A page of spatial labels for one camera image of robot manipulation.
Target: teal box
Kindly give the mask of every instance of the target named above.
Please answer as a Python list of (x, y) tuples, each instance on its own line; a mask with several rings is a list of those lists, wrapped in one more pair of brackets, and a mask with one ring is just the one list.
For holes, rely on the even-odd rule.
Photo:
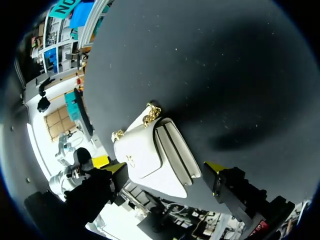
[(66, 110), (68, 111), (70, 120), (74, 122), (80, 117), (80, 110), (76, 103), (76, 95), (74, 92), (64, 94), (64, 100), (66, 103)]
[(81, 0), (60, 0), (52, 9), (49, 17), (65, 19)]

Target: black table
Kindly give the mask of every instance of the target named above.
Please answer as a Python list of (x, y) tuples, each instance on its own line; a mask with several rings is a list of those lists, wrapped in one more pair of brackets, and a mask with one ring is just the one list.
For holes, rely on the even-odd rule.
[[(320, 170), (320, 72), (266, 0), (116, 0), (85, 74), (84, 101), (111, 158), (111, 134), (156, 100), (196, 161), (237, 166), (268, 199), (310, 197)], [(202, 179), (188, 206), (226, 212)]]

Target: teal sign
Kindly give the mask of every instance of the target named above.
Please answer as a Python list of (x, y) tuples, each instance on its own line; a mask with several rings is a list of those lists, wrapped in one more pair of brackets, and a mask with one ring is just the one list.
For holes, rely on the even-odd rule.
[(49, 17), (65, 19), (81, 0), (60, 0), (52, 9)]

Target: robotic arm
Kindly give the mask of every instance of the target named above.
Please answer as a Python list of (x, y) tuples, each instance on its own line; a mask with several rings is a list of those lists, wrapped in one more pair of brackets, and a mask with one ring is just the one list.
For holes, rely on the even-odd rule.
[(294, 210), (292, 202), (281, 196), (268, 202), (267, 191), (251, 185), (237, 167), (215, 171), (205, 162), (203, 178), (218, 203), (224, 203), (239, 222), (244, 222), (240, 240), (279, 239), (275, 231)]

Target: cardboard box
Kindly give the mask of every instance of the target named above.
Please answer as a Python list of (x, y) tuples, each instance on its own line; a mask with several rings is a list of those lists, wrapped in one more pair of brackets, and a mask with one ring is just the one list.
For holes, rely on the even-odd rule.
[(58, 122), (57, 124), (51, 126), (49, 128), (49, 133), (52, 139), (58, 137), (61, 133), (64, 133), (64, 127), (62, 126), (61, 122)]
[(43, 36), (38, 37), (37, 43), (38, 43), (38, 48), (40, 48), (44, 44), (44, 37)]
[(45, 23), (40, 23), (38, 28), (38, 37), (43, 37), (45, 31)]
[(67, 111), (67, 106), (60, 108), (58, 111), (59, 111), (59, 115), (60, 115), (61, 120), (69, 117), (69, 114)]
[(49, 128), (55, 125), (57, 122), (60, 122), (58, 111), (55, 111), (46, 117), (46, 124)]
[(76, 124), (74, 121), (71, 121), (69, 117), (67, 117), (66, 119), (62, 120), (62, 126), (65, 131), (68, 131), (70, 129), (73, 129)]

